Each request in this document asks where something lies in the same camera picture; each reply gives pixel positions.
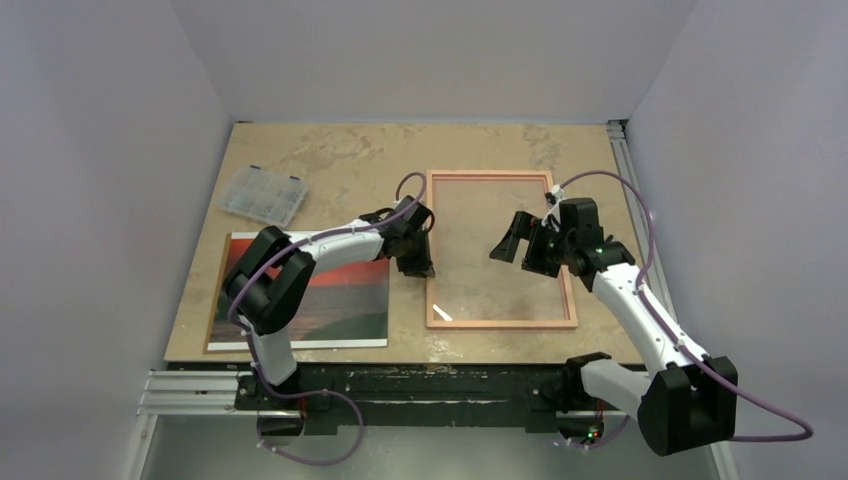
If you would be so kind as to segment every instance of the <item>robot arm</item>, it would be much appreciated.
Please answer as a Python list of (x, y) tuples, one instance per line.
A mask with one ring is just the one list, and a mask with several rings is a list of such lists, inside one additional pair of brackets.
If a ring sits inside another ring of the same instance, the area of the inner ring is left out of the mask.
[[(429, 227), (424, 228), (433, 213), (420, 203), (411, 207), (403, 218), (384, 228), (355, 230), (357, 227), (373, 225), (383, 215), (401, 211), (413, 201), (412, 197), (405, 197), (395, 209), (386, 208), (362, 215), (338, 227), (349, 228), (350, 234), (317, 239), (293, 250), (280, 259), (278, 271), (264, 273), (250, 288), (239, 305), (239, 312), (242, 322), (251, 326), (254, 354), (270, 385), (283, 384), (297, 369), (288, 324), (300, 307), (313, 275), (350, 263), (387, 257), (395, 257), (398, 270), (407, 276), (434, 275), (427, 236)], [(299, 240), (312, 238), (316, 233), (284, 233), (277, 227), (266, 227), (227, 274), (222, 286), (224, 294), (230, 299), (235, 298), (248, 279), (271, 257)]]
[[(566, 364), (566, 388), (575, 396), (600, 398), (638, 420), (648, 445), (669, 455), (727, 440), (735, 428), (736, 396), (704, 375), (678, 351), (637, 296), (639, 268), (620, 242), (604, 238), (598, 209), (588, 198), (563, 199), (552, 192), (551, 211), (544, 219), (516, 212), (509, 231), (489, 254), (512, 262), (520, 240), (528, 240), (521, 268), (557, 277), (563, 265), (609, 308), (645, 362), (647, 375), (628, 370), (603, 353), (571, 359)], [(558, 221), (550, 218), (559, 210)], [(651, 306), (686, 339), (697, 357), (736, 384), (733, 364), (710, 358), (662, 307), (647, 286)]]

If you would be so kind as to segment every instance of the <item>wooden table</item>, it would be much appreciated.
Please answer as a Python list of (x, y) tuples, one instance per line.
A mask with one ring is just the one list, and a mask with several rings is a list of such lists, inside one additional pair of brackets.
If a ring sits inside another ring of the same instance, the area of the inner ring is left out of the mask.
[[(560, 182), (586, 170), (616, 171), (606, 129), (600, 125), (236, 124), (213, 199), (242, 165), (307, 182), (309, 194), (289, 225), (291, 230), (334, 227), (389, 206), (397, 182), (413, 170), (550, 170)], [(408, 192), (418, 188), (412, 183)], [(631, 252), (639, 251), (621, 185), (610, 178), (589, 177), (568, 192), (594, 198), (606, 232)], [(504, 217), (507, 221), (500, 217), (492, 221), (506, 231), (512, 213)], [(247, 353), (204, 353), (204, 346), (225, 237), (262, 227), (210, 202), (165, 360), (249, 360)], [(530, 275), (515, 265), (515, 276), (504, 281), (514, 282), (522, 274)], [(393, 265), (389, 292), (388, 347), (301, 350), (295, 356), (315, 362), (551, 363), (604, 351), (619, 362), (641, 362), (612, 314), (576, 280), (580, 321), (576, 330), (428, 330), (421, 279), (404, 277)]]

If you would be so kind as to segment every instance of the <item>wooden frame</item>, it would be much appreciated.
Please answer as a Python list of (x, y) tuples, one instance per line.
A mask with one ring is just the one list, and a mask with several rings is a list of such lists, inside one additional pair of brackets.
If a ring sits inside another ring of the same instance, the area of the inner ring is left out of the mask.
[[(540, 201), (545, 192), (550, 191), (553, 186), (551, 172), (535, 170), (429, 170), (427, 171), (427, 206), (435, 211), (434, 190), (437, 181), (474, 181), (474, 180), (497, 180), (497, 181), (538, 181), (540, 183)], [(433, 245), (437, 240), (438, 228), (430, 232), (430, 243)], [(435, 258), (436, 249), (430, 248), (433, 264), (438, 269), (438, 259)], [(473, 320), (452, 319), (445, 320), (437, 316), (436, 311), (436, 279), (428, 278), (426, 284), (426, 323), (427, 328), (450, 328), (450, 329), (539, 329), (539, 328), (577, 328), (577, 309), (574, 306), (574, 294), (571, 288), (571, 275), (563, 268), (556, 281), (559, 283), (562, 294), (563, 318), (551, 320)]]

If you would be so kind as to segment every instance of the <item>clear plastic container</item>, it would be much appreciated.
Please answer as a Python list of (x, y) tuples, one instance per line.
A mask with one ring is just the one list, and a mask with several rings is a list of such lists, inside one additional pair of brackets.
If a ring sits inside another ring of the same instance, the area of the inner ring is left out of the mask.
[(305, 196), (306, 184), (297, 177), (244, 166), (218, 197), (218, 206), (236, 215), (285, 228)]

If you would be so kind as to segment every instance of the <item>gray floor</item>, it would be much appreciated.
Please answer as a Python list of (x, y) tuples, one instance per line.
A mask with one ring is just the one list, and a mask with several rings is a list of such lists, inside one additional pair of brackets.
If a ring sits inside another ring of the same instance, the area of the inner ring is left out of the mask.
[[(592, 452), (566, 450), (560, 438), (520, 429), (370, 427), (360, 450), (332, 467), (307, 467), (256, 448), (255, 419), (160, 418), (146, 480), (297, 479), (627, 479), (713, 480), (709, 449), (655, 456), (632, 424)], [(298, 438), (287, 447), (311, 457), (341, 453), (355, 435)]]

